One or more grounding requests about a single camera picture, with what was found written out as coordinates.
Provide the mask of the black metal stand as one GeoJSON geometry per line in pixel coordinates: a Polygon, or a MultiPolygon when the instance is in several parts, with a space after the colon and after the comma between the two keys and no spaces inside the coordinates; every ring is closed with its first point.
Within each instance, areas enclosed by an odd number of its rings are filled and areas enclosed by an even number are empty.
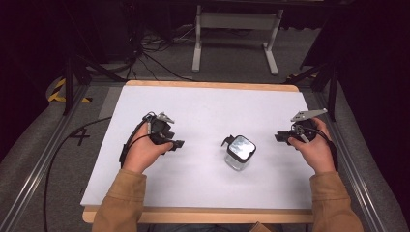
{"type": "Polygon", "coordinates": [[[337,65],[335,63],[324,63],[299,74],[290,74],[285,79],[284,84],[294,85],[315,73],[316,77],[310,84],[310,89],[313,92],[321,92],[324,90],[326,85],[329,85],[327,106],[330,118],[334,122],[336,120],[336,97],[338,82],[337,65]]]}
{"type": "Polygon", "coordinates": [[[117,82],[126,82],[126,79],[121,78],[114,72],[109,71],[103,66],[94,63],[80,55],[69,55],[66,60],[65,68],[65,80],[66,80],[66,102],[64,115],[68,115],[74,106],[74,92],[73,92],[73,79],[76,78],[80,86],[87,86],[91,83],[91,75],[87,70],[87,67],[91,67],[97,73],[107,76],[108,78],[117,82]]]}

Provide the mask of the white metal table frame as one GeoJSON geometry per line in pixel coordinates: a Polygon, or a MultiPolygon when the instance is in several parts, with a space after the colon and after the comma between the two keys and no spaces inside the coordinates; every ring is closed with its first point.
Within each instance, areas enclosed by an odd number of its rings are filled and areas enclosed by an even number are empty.
{"type": "Polygon", "coordinates": [[[273,47],[282,20],[283,10],[271,14],[228,13],[205,11],[201,5],[196,6],[194,30],[195,45],[191,71],[198,73],[201,64],[203,29],[218,30],[239,36],[240,32],[266,31],[270,38],[261,47],[264,51],[271,75],[278,75],[278,65],[274,57],[273,47]]]}

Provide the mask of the clear square jar black lid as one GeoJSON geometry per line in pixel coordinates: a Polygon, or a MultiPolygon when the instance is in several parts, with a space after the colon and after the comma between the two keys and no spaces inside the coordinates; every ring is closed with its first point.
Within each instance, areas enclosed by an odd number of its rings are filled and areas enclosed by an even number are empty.
{"type": "Polygon", "coordinates": [[[256,145],[243,135],[229,135],[221,145],[227,144],[225,163],[236,171],[242,171],[256,151],[256,145]]]}

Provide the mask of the person's left hand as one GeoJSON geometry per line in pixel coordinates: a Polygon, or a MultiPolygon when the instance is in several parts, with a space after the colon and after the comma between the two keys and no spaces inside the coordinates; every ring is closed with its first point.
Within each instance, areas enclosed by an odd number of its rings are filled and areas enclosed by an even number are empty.
{"type": "Polygon", "coordinates": [[[171,142],[161,145],[154,144],[148,135],[148,124],[144,123],[132,138],[123,169],[142,174],[151,166],[159,155],[173,147],[171,142]]]}

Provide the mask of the white table mat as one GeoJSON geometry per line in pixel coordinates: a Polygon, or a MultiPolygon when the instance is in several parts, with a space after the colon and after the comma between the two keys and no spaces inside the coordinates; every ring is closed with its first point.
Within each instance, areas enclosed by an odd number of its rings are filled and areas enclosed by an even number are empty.
{"type": "Polygon", "coordinates": [[[132,131],[149,112],[164,112],[182,148],[146,170],[147,207],[308,209],[312,169],[275,134],[307,104],[299,92],[126,86],[113,112],[81,200],[97,206],[120,168],[132,131]],[[229,135],[256,145],[249,164],[236,171],[224,161],[229,135]]]}

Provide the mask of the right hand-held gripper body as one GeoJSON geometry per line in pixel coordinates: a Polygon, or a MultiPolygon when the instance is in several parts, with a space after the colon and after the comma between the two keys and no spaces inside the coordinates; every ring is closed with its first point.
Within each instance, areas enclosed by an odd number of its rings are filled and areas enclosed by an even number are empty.
{"type": "Polygon", "coordinates": [[[309,143],[317,134],[317,126],[312,121],[314,117],[327,113],[326,108],[308,111],[299,111],[292,119],[290,134],[296,139],[309,143]]]}

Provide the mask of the person's right hand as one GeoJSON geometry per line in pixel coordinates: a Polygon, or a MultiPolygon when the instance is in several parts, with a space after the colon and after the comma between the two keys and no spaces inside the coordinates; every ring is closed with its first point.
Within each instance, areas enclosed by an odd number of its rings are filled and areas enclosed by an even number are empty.
{"type": "Polygon", "coordinates": [[[299,150],[316,174],[334,172],[336,170],[331,149],[327,140],[317,135],[309,143],[301,142],[294,137],[288,139],[289,143],[299,150]]]}

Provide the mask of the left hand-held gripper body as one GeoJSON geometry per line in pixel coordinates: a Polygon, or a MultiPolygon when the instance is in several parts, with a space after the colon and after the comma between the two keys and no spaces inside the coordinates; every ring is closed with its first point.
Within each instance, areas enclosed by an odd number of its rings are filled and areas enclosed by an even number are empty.
{"type": "Polygon", "coordinates": [[[172,138],[174,132],[170,129],[171,124],[174,124],[174,121],[164,112],[161,112],[160,114],[149,112],[143,117],[143,121],[148,124],[148,134],[154,144],[160,145],[173,142],[172,138]]]}

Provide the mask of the yellow black hazard tape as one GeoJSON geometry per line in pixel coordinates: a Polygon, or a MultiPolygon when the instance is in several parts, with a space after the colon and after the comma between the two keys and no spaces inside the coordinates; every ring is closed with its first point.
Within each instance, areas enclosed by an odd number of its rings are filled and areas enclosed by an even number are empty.
{"type": "Polygon", "coordinates": [[[66,101],[66,93],[64,88],[66,87],[66,79],[64,77],[60,78],[53,90],[51,91],[48,100],[50,102],[65,102],[66,101]]]}

